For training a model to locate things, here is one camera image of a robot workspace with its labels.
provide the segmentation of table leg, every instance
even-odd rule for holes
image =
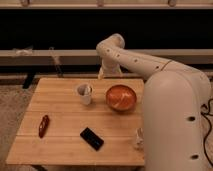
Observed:
[[[133,169],[133,171],[144,171],[144,167],[137,166],[136,168]]]
[[[43,166],[41,165],[31,165],[34,169],[36,169],[37,171],[47,171],[47,169],[45,169]]]

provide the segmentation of white cup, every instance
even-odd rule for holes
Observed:
[[[84,105],[88,105],[92,100],[92,87],[89,84],[81,84],[77,87],[77,93]]]

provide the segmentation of black backdrop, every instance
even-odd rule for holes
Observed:
[[[0,10],[0,49],[95,49],[113,33],[129,49],[213,48],[213,10]]]

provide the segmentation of red object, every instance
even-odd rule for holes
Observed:
[[[50,119],[49,119],[48,115],[45,115],[42,118],[42,121],[39,125],[39,133],[38,133],[40,138],[44,137],[44,134],[46,133],[47,127],[49,125],[49,121],[50,121]]]
[[[126,85],[114,85],[106,92],[106,103],[117,111],[132,109],[137,101],[133,89]]]

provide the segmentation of floor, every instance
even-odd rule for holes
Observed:
[[[22,89],[25,75],[13,76],[0,76],[0,171],[34,171],[31,166],[21,165],[6,165],[5,160],[8,155],[9,149],[15,138],[15,134],[19,128],[25,109],[27,108],[32,94],[36,88],[39,78],[34,79],[33,84],[29,89]],[[202,120],[203,133],[205,134],[208,125],[206,121]],[[207,142],[208,153],[213,160],[213,133],[210,135]],[[49,171],[130,171],[134,170],[133,167],[69,167],[69,166],[46,166]]]

